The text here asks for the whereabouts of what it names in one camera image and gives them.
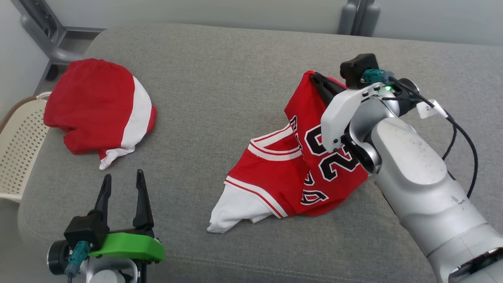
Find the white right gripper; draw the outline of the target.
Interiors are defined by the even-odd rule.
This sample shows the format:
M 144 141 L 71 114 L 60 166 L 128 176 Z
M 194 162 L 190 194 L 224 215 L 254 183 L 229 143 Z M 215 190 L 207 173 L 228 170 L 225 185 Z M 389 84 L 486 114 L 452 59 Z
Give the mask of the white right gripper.
M 314 72 L 310 77 L 327 107 L 320 119 L 322 145 L 328 152 L 341 147 L 342 137 L 349 134 L 362 148 L 364 139 L 381 120 L 395 117 L 395 96 L 382 83 L 352 89 L 341 82 Z

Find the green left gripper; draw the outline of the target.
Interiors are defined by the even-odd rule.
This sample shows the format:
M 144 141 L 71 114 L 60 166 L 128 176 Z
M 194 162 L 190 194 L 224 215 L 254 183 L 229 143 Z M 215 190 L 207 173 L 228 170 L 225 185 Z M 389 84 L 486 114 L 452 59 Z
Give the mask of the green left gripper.
M 136 230 L 151 233 L 154 222 L 142 169 L 136 173 L 137 206 L 133 218 Z M 108 227 L 108 200 L 112 192 L 112 176 L 104 176 L 94 212 L 101 217 L 106 230 Z M 87 260 L 88 283 L 145 283 L 147 267 L 165 260 L 165 247 L 156 237 L 138 233 L 110 233 L 102 248 L 92 251 Z

